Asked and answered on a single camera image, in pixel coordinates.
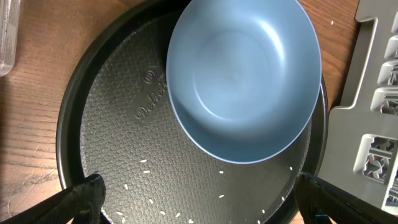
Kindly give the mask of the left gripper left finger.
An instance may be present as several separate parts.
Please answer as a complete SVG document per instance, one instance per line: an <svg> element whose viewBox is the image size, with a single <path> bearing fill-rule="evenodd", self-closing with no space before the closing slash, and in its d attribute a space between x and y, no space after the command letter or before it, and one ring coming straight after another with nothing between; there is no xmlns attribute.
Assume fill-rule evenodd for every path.
<svg viewBox="0 0 398 224"><path fill-rule="evenodd" d="M92 174L82 183L68 187L1 224L94 223L101 220L106 197L102 176Z"/></svg>

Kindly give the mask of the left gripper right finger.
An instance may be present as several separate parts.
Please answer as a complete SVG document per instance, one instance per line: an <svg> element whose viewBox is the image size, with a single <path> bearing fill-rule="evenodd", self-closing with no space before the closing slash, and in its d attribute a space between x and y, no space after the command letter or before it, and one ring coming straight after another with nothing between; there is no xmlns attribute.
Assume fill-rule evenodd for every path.
<svg viewBox="0 0 398 224"><path fill-rule="evenodd" d="M294 199L305 224L396 224L397 217L308 172L294 185Z"/></svg>

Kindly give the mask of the dark blue plate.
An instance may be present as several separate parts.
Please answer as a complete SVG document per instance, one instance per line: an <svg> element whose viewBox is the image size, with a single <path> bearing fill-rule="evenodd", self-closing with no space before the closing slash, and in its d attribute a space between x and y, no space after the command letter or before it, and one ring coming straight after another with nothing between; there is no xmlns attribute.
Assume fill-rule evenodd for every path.
<svg viewBox="0 0 398 224"><path fill-rule="evenodd" d="M320 44L297 0L195 0L172 32L166 77L187 136L221 161L253 164L287 149L310 121Z"/></svg>

